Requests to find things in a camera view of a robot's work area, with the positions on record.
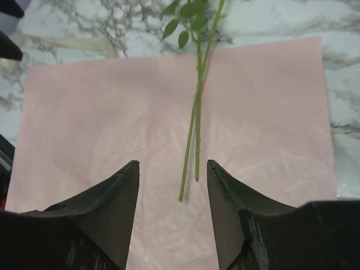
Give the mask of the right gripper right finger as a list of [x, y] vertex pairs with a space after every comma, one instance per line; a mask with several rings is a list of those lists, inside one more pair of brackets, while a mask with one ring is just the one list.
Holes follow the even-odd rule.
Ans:
[[220, 269], [358, 269], [359, 201], [292, 207], [207, 163]]

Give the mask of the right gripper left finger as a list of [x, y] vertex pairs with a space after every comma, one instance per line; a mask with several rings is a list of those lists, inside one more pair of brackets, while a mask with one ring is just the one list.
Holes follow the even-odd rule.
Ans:
[[139, 185], [133, 160], [44, 211], [1, 211], [1, 268], [125, 269]]

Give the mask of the purple wrapping paper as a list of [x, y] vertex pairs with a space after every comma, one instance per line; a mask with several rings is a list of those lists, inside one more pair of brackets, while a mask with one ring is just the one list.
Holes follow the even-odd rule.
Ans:
[[281, 203], [336, 198], [321, 37], [214, 50], [201, 108], [200, 178], [183, 162], [196, 55], [29, 70], [6, 209], [44, 210], [138, 160], [128, 269], [217, 269], [206, 163]]

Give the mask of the beige ribbon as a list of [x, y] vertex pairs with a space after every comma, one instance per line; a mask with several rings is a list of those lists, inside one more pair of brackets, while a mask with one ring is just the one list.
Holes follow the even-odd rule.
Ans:
[[33, 43], [46, 43], [55, 47], [67, 47], [84, 51], [105, 51], [106, 58], [118, 58], [117, 49], [105, 37], [102, 38], [55, 38], [41, 37], [37, 35], [24, 34], [21, 31], [15, 31], [10, 35], [10, 40], [20, 46], [30, 40]]

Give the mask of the peach rose stem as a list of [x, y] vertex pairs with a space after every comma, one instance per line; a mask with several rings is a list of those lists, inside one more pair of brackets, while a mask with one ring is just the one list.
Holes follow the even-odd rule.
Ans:
[[185, 198], [185, 184], [187, 178], [187, 168], [188, 168], [188, 160], [190, 157], [190, 146], [192, 140], [192, 134], [195, 134], [195, 180], [199, 180], [200, 175], [200, 145], [201, 145], [201, 103], [202, 103], [202, 93], [204, 89], [204, 80], [205, 80], [205, 73], [208, 69], [208, 62], [210, 57], [210, 50], [213, 46], [213, 39], [215, 36], [215, 32], [217, 31], [217, 26], [220, 20], [224, 17], [222, 15], [222, 10], [225, 5], [225, 1], [220, 1], [217, 11], [214, 16], [213, 25], [211, 27], [211, 31], [209, 34], [209, 38], [206, 45], [205, 52], [201, 50], [201, 39], [202, 39], [202, 30], [197, 32], [197, 37], [193, 39], [193, 41], [197, 45], [197, 88], [196, 93], [193, 100], [193, 107], [191, 111], [191, 119], [190, 119], [190, 126], [188, 131], [188, 138], [185, 150], [185, 157], [184, 157], [184, 165], [183, 165], [183, 172], [182, 172], [182, 180], [181, 180], [181, 187], [179, 192], [178, 200], [183, 202]]

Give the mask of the cream rose stem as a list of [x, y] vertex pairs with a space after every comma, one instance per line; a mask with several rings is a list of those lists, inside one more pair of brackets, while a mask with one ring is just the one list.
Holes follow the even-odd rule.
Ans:
[[176, 28], [181, 24], [184, 30], [178, 35], [178, 47], [183, 48], [188, 42], [196, 45], [196, 90], [191, 109], [190, 123], [187, 135], [182, 182], [186, 181], [188, 164], [190, 158], [190, 150], [192, 143], [192, 135], [196, 133], [195, 139], [195, 179], [199, 179], [200, 168], [200, 119], [201, 119], [201, 94], [204, 86], [204, 76], [209, 58], [209, 51], [202, 52], [203, 32], [209, 22], [209, 16], [205, 14], [205, 1], [186, 1], [181, 4], [180, 1], [171, 1], [161, 11], [163, 16], [172, 16], [172, 20], [165, 26], [162, 34], [162, 40], [168, 38], [174, 33]]

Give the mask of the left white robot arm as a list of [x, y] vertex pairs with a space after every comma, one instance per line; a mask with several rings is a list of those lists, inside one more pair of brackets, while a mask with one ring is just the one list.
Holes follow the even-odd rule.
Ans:
[[14, 0], [1, 0], [1, 58], [21, 61], [23, 53], [9, 37], [19, 19], [24, 16], [23, 8]]

